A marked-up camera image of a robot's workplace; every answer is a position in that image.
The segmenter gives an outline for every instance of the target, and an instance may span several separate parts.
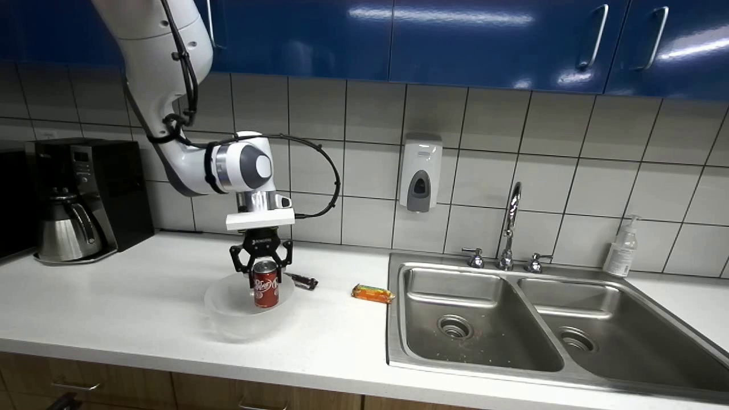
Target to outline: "kitchen counter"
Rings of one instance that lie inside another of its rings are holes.
[[[386,305],[354,301],[388,285],[388,254],[298,246],[287,323],[251,342],[210,333],[204,296],[231,276],[231,236],[155,235],[88,267],[20,257],[0,267],[0,350],[92,359],[472,408],[723,408],[681,399],[388,366]],[[632,283],[729,350],[729,285],[633,276]]]

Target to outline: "clear plastic bowl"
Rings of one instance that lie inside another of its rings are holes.
[[[294,283],[284,276],[278,303],[257,308],[248,276],[232,274],[215,279],[205,292],[207,329],[223,342],[251,342],[274,334],[287,326],[294,309]]]

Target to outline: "sink drain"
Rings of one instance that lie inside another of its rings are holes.
[[[472,326],[465,317],[460,315],[445,315],[441,319],[441,333],[451,336],[451,339],[464,339],[472,334]]]
[[[589,339],[589,334],[579,328],[572,328],[572,326],[560,329],[560,339],[568,348],[575,348],[575,350],[593,350],[596,348],[596,343]]]

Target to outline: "wall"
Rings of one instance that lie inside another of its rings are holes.
[[[425,253],[497,253],[503,203],[522,179],[516,257],[555,253],[600,267],[625,213],[640,213],[636,269],[729,277],[727,104],[527,91],[433,88],[344,80],[213,75],[191,138],[256,127],[317,138],[344,175],[328,216],[285,235],[304,241]],[[441,205],[397,205],[404,134],[441,131]],[[0,67],[0,140],[137,138],[158,227],[223,233],[231,195],[184,198],[131,113],[118,75]],[[333,192],[327,164],[274,144],[277,184],[297,209]]]

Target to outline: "stainless steel sink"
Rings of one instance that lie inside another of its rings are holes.
[[[412,356],[557,370],[563,359],[501,276],[408,269],[401,303],[404,343]]]
[[[395,366],[729,402],[729,358],[629,283],[391,257]]]

